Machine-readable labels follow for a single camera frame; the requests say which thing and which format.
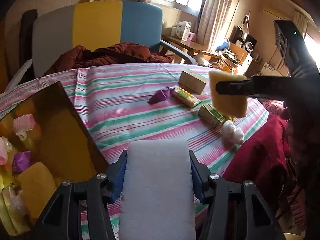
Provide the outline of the yellow sponge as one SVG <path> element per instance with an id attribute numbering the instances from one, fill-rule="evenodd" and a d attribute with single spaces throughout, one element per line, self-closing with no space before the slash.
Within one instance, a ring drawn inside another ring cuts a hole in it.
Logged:
<path id="1" fill-rule="evenodd" d="M 209 85 L 212 96 L 213 107 L 221 114 L 243 118 L 247 111 L 247 96 L 219 94 L 216 91 L 216 84 L 220 81 L 240 82 L 246 80 L 243 75 L 232 75 L 228 72 L 213 71 L 209 72 Z"/>
<path id="2" fill-rule="evenodd" d="M 22 198 L 31 219 L 38 219 L 56 190 L 55 180 L 41 162 L 31 165 L 18 175 Z"/>

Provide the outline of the green yellow small box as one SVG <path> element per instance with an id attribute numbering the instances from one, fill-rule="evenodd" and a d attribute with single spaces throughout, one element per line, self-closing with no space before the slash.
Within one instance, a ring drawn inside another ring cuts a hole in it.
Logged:
<path id="1" fill-rule="evenodd" d="M 208 103 L 204 103 L 198 112 L 199 116 L 204 119 L 212 128 L 219 128 L 225 119 L 214 107 Z"/>

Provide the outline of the white plastic bag ball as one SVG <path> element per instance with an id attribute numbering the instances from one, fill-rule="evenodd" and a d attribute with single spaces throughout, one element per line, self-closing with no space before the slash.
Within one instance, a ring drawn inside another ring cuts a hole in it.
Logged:
<path id="1" fill-rule="evenodd" d="M 231 120 L 227 120 L 223 123 L 221 127 L 221 136 L 226 148 L 241 145 L 244 142 L 244 133 L 242 129 L 236 127 Z"/>

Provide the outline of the beige cardboard box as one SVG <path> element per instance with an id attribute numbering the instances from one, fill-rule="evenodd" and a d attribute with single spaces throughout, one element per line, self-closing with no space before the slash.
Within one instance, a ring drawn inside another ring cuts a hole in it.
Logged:
<path id="1" fill-rule="evenodd" d="M 207 82 L 207 78 L 190 69 L 182 70 L 180 79 L 178 81 L 181 86 L 192 90 L 196 94 L 201 94 L 203 92 Z"/>

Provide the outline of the white foam block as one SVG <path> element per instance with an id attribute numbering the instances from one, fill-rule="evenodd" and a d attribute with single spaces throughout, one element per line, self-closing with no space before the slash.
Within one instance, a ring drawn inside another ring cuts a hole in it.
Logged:
<path id="1" fill-rule="evenodd" d="M 119 239 L 195 239 L 194 191 L 185 140 L 129 144 Z"/>

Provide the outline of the purple wrapper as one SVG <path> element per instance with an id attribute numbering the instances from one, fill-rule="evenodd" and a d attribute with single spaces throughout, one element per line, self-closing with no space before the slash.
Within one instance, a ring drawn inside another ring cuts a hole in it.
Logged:
<path id="1" fill-rule="evenodd" d="M 174 89 L 166 87 L 165 89 L 158 90 L 148 101 L 148 104 L 154 105 L 158 102 L 167 101 L 174 93 Z"/>

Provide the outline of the pink hair roller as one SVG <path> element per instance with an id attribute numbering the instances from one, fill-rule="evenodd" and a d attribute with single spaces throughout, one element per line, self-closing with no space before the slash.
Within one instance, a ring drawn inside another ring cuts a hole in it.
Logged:
<path id="1" fill-rule="evenodd" d="M 19 137 L 20 141 L 27 138 L 27 132 L 31 131 L 35 126 L 35 119 L 32 114 L 19 116 L 13 120 L 14 133 Z"/>
<path id="2" fill-rule="evenodd" d="M 12 151 L 12 144 L 6 137 L 0 137 L 0 165 L 5 165 L 8 161 L 8 152 Z"/>

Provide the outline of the weidan cracker packet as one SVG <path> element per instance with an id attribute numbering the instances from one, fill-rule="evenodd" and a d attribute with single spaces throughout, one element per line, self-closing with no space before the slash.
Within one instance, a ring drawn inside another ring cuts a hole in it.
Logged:
<path id="1" fill-rule="evenodd" d="M 30 231 L 30 225 L 27 221 L 28 212 L 22 193 L 22 190 L 16 189 L 13 183 L 2 190 L 4 204 L 17 235 Z"/>
<path id="2" fill-rule="evenodd" d="M 173 96 L 189 108 L 194 108 L 200 103 L 198 98 L 180 87 L 174 88 Z"/>

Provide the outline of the yellow knitted cloth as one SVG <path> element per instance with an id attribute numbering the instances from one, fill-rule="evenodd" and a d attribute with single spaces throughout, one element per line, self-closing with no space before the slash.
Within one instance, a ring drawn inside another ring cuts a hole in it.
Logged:
<path id="1" fill-rule="evenodd" d="M 223 118 L 225 121 L 232 121 L 235 122 L 235 117 L 230 116 L 230 115 L 223 115 Z"/>

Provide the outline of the red blanket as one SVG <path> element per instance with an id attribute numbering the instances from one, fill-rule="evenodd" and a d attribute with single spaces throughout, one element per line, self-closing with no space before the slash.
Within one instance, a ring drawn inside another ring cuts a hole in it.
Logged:
<path id="1" fill-rule="evenodd" d="M 304 231 L 305 193 L 297 184 L 288 123 L 284 107 L 271 110 L 267 122 L 236 151 L 223 178 L 235 183 L 253 181 L 273 213 L 278 211 L 282 199 L 292 201 L 295 225 Z"/>

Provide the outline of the yellow storage box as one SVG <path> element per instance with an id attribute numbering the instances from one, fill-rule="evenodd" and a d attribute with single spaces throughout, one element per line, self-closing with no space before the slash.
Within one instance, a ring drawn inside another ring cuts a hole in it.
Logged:
<path id="1" fill-rule="evenodd" d="M 33 115 L 35 126 L 20 141 L 13 120 L 26 114 Z M 56 190 L 65 180 L 88 181 L 108 167 L 60 82 L 38 91 L 2 118 L 1 137 L 12 144 L 7 163 L 1 165 L 1 239 L 32 239 L 37 219 L 27 214 L 30 231 L 17 235 L 2 196 L 10 183 L 21 190 L 17 177 L 31 165 L 43 163 L 55 180 Z"/>

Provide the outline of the white carton on desk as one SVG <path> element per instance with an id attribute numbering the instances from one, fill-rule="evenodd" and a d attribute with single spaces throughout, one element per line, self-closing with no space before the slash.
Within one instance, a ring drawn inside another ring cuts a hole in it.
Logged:
<path id="1" fill-rule="evenodd" d="M 176 36 L 181 39 L 181 41 L 186 41 L 190 33 L 191 23 L 188 21 L 180 21 L 177 25 Z"/>

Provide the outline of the striped bed sheet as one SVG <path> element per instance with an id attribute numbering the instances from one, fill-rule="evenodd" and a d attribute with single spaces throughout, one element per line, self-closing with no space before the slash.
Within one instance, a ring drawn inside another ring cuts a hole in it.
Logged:
<path id="1" fill-rule="evenodd" d="M 183 139 L 199 162 L 222 173 L 237 147 L 225 145 L 220 130 L 203 121 L 197 108 L 189 109 L 175 98 L 148 103 L 157 90 L 176 86 L 182 70 L 181 64 L 157 63 L 68 70 L 3 93 L 1 115 L 59 81 L 109 163 L 115 162 L 134 140 Z"/>

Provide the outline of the dark red jacket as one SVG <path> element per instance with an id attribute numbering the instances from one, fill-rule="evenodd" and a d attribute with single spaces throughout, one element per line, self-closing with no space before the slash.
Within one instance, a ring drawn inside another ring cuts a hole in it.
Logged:
<path id="1" fill-rule="evenodd" d="M 63 72 L 70 69 L 99 67 L 110 64 L 127 63 L 172 63 L 174 55 L 152 53 L 148 47 L 124 42 L 94 51 L 78 45 L 62 54 L 45 72 L 45 75 Z"/>

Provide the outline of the grey yellow blue chair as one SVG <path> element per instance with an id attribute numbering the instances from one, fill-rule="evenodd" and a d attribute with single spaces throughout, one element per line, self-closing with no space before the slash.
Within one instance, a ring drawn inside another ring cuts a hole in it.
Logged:
<path id="1" fill-rule="evenodd" d="M 186 64 L 196 65 L 192 56 L 161 39 L 162 20 L 160 7 L 132 1 L 86 2 L 35 16 L 27 29 L 27 42 L 20 44 L 31 54 L 5 90 L 13 90 L 29 69 L 35 78 L 42 77 L 60 55 L 77 45 L 96 50 L 133 42 L 154 53 L 172 51 Z"/>

